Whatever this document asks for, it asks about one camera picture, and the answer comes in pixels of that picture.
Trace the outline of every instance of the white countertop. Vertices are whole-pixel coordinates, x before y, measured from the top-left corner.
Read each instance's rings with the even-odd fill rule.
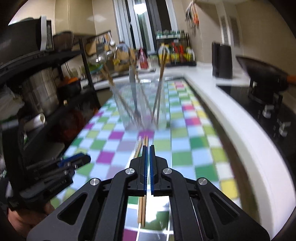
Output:
[[[245,167],[258,204],[261,225],[272,239],[296,205],[291,176],[282,156],[256,120],[216,87],[216,84],[249,86],[250,79],[244,74],[235,75],[232,80],[216,79],[208,64],[167,68],[164,76],[184,77],[219,120]],[[140,79],[158,77],[159,69],[140,75]],[[128,82],[128,77],[116,78],[114,82]],[[109,84],[102,81],[94,86],[99,90],[108,88]]]

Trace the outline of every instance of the black microwave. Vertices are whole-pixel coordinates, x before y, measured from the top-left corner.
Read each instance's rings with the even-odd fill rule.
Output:
[[[52,22],[46,16],[11,24],[0,35],[0,68],[41,51],[53,51]]]

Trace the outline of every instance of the stove knob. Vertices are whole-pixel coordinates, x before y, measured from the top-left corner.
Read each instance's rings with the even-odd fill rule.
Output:
[[[286,131],[286,128],[291,126],[291,122],[283,122],[279,127],[279,133],[282,137],[286,137],[288,132]]]
[[[272,110],[274,110],[274,105],[267,104],[262,112],[263,116],[267,119],[270,119]]]

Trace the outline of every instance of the table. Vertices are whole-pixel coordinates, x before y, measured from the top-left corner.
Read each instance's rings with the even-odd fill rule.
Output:
[[[228,157],[195,93],[183,79],[167,81],[164,88],[167,129],[163,131],[125,131],[114,99],[106,102],[65,152],[66,157],[88,153],[91,163],[76,170],[73,184],[52,200],[55,207],[89,179],[112,178],[125,169],[138,137],[145,135],[149,145],[155,145],[156,155],[165,158],[169,167],[190,179],[206,177],[241,207]],[[173,240],[168,197],[151,196],[148,183],[143,229],[137,223],[138,199],[129,197],[123,241]]]

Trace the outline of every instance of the beige cabinet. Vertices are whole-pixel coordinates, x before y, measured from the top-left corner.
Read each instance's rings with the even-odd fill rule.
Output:
[[[54,21],[56,33],[96,34],[92,0],[56,0]]]

